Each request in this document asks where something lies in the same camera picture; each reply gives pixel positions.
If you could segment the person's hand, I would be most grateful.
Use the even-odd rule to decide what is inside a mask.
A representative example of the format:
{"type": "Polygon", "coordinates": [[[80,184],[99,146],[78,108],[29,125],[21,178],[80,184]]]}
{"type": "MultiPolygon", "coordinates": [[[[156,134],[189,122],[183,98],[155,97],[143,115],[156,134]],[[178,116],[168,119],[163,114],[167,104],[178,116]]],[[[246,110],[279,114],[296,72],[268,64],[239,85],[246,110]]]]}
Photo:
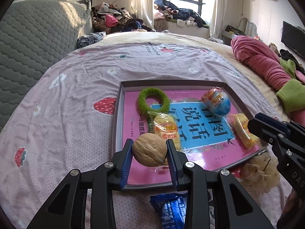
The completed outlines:
{"type": "Polygon", "coordinates": [[[287,198],[286,204],[282,211],[282,215],[288,213],[295,206],[297,207],[298,210],[302,206],[302,200],[298,196],[297,192],[294,189],[292,189],[291,193],[287,198]]]}

